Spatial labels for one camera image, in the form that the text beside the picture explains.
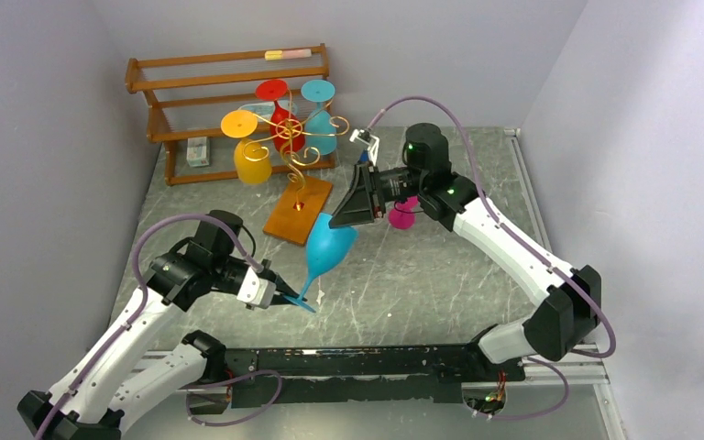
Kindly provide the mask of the yellow wine glass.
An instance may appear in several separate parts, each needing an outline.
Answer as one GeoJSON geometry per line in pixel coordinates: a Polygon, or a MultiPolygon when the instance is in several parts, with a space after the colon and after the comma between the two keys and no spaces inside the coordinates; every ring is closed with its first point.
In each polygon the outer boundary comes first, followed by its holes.
{"type": "Polygon", "coordinates": [[[238,140],[233,162],[238,179],[248,185],[266,182],[272,174],[269,149],[252,137],[258,124],[254,113],[242,109],[229,112],[220,123],[227,137],[238,140]]]}

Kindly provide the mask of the toothbrush package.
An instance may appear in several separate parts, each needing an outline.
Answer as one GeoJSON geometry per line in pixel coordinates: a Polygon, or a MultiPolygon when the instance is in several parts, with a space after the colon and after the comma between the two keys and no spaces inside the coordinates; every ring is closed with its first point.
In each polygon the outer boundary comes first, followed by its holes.
{"type": "MultiPolygon", "coordinates": [[[[279,100],[278,104],[281,109],[288,110],[295,115],[299,109],[296,103],[291,104],[288,100],[279,100]]],[[[276,107],[273,102],[248,103],[239,107],[239,110],[247,110],[268,120],[271,120],[275,109],[276,107]]]]}

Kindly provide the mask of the wooden shelf rack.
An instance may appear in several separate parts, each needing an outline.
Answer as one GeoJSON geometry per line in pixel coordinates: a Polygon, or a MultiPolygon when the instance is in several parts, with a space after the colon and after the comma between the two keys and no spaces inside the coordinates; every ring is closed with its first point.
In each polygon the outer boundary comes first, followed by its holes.
{"type": "Polygon", "coordinates": [[[221,119],[241,105],[259,103],[255,91],[270,79],[282,79],[299,107],[296,116],[307,117],[314,104],[301,96],[302,85],[312,79],[326,80],[330,62],[325,44],[311,47],[311,58],[264,59],[265,49],[210,55],[128,61],[125,87],[130,94],[142,94],[148,108],[146,135],[165,151],[164,181],[167,185],[234,179],[232,170],[179,175],[176,162],[181,144],[188,138],[220,138],[221,119]]]}

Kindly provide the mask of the red wine glass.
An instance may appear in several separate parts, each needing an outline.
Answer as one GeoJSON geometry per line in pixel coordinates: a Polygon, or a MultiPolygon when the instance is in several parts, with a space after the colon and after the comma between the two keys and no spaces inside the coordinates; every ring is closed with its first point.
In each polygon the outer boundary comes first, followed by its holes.
{"type": "Polygon", "coordinates": [[[305,136],[298,134],[287,139],[287,123],[293,119],[293,113],[289,110],[291,103],[280,104],[279,100],[288,96],[291,97],[288,84],[282,79],[270,79],[262,82],[256,89],[255,95],[263,101],[271,101],[274,110],[269,118],[269,131],[273,137],[273,144],[279,153],[297,152],[305,146],[305,136]]]}

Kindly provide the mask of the pink wine glass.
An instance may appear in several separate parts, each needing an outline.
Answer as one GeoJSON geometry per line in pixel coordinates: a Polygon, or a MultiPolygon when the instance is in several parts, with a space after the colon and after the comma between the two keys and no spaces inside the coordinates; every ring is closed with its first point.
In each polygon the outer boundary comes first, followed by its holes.
{"type": "Polygon", "coordinates": [[[390,225],[400,230],[411,228],[416,221],[416,213],[413,209],[417,204],[418,198],[416,196],[408,197],[402,201],[396,201],[392,206],[392,210],[388,213],[390,225]]]}

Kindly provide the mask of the gold wire glass rack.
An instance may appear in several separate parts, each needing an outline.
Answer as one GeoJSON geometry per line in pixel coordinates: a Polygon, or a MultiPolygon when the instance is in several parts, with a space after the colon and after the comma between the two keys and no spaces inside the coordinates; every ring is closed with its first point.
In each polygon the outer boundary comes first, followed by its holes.
{"type": "Polygon", "coordinates": [[[323,155],[316,147],[306,147],[303,155],[314,153],[311,162],[303,162],[292,151],[293,141],[300,135],[309,137],[311,134],[304,127],[314,117],[325,112],[333,102],[333,96],[308,98],[317,103],[317,108],[303,121],[294,116],[289,116],[279,123],[269,121],[268,124],[275,129],[275,134],[270,138],[274,141],[282,139],[286,144],[277,147],[285,164],[287,177],[290,183],[274,208],[269,220],[263,227],[263,232],[271,237],[282,239],[296,246],[303,247],[307,244],[309,235],[316,220],[324,208],[333,184],[304,174],[307,170],[332,169],[336,166],[337,154],[335,152],[323,155]]]}

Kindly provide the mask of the blue wine glass front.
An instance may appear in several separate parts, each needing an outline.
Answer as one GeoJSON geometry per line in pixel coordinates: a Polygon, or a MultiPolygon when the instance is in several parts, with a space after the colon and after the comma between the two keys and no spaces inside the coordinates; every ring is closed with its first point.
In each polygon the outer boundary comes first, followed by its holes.
{"type": "Polygon", "coordinates": [[[333,270],[347,256],[358,238],[358,231],[353,226],[330,226],[332,216],[327,213],[318,215],[305,245],[307,277],[296,298],[285,296],[292,305],[314,313],[314,309],[305,300],[312,283],[320,276],[333,270]]]}

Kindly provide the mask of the blue wine glass rear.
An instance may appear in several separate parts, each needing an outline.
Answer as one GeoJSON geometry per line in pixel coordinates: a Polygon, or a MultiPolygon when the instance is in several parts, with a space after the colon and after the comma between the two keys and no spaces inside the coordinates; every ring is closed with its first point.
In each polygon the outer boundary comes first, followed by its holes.
{"type": "Polygon", "coordinates": [[[322,156],[336,150],[336,127],[331,124],[331,115],[326,106],[336,94],[336,88],[327,80],[314,79],[301,89],[302,97],[315,104],[315,109],[303,123],[305,146],[316,148],[322,156]]]}

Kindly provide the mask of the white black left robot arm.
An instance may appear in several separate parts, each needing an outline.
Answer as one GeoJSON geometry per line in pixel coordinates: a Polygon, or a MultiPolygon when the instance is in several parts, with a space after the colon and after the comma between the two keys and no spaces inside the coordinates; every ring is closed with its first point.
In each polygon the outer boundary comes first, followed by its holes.
{"type": "Polygon", "coordinates": [[[133,367],[155,337],[208,293],[233,294],[249,308],[306,304],[270,267],[256,261],[239,239],[242,219],[230,212],[178,214],[148,229],[137,241],[130,264],[137,287],[124,310],[79,363],[47,391],[32,390],[17,410],[37,439],[119,439],[145,413],[180,389],[205,390],[259,376],[236,375],[227,348],[196,330],[166,359],[137,375],[133,367]],[[163,227],[193,220],[184,238],[141,271],[139,254],[163,227]]]}

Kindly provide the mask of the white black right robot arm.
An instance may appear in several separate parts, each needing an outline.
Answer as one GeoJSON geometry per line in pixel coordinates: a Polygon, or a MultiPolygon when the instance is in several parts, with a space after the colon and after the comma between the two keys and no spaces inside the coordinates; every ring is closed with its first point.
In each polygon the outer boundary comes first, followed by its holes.
{"type": "Polygon", "coordinates": [[[558,361],[600,324],[600,275],[591,266],[576,269],[548,254],[505,217],[468,177],[452,169],[448,140],[440,128],[419,123],[407,128],[403,164],[390,170],[376,165],[380,140],[356,129],[351,141],[366,152],[328,225],[332,229],[370,224],[388,203],[417,199],[423,212],[464,238],[503,268],[528,295],[534,312],[519,321],[494,325],[475,339],[467,368],[489,380],[502,362],[538,355],[558,361]]]}

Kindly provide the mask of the small printed box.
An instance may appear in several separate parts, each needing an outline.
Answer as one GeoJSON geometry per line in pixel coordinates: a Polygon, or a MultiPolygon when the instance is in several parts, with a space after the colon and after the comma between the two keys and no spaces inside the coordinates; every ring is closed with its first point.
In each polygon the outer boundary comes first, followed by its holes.
{"type": "Polygon", "coordinates": [[[209,137],[190,137],[187,139],[186,162],[190,167],[202,168],[210,165],[209,137]]]}

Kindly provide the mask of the blue wine glass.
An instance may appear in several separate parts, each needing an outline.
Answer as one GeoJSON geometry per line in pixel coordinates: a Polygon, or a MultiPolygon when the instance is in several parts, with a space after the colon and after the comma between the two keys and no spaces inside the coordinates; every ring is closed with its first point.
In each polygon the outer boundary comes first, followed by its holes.
{"type": "Polygon", "coordinates": [[[332,216],[327,213],[318,215],[305,245],[307,277],[296,298],[285,296],[292,305],[314,313],[314,309],[305,300],[312,283],[320,276],[333,270],[347,256],[358,238],[358,231],[353,226],[330,226],[332,216]]]}
{"type": "Polygon", "coordinates": [[[336,88],[327,80],[314,79],[301,89],[302,97],[315,104],[315,109],[303,123],[305,146],[316,148],[322,156],[336,150],[336,127],[331,124],[331,115],[326,106],[336,94],[336,88]]]}

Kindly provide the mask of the yellow pink eraser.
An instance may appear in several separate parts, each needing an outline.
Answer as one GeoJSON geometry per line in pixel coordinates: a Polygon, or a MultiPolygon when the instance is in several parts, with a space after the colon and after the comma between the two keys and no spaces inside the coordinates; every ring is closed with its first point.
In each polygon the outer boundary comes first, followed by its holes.
{"type": "Polygon", "coordinates": [[[264,52],[266,61],[284,61],[311,58],[313,51],[310,48],[305,49],[275,49],[264,52]]]}

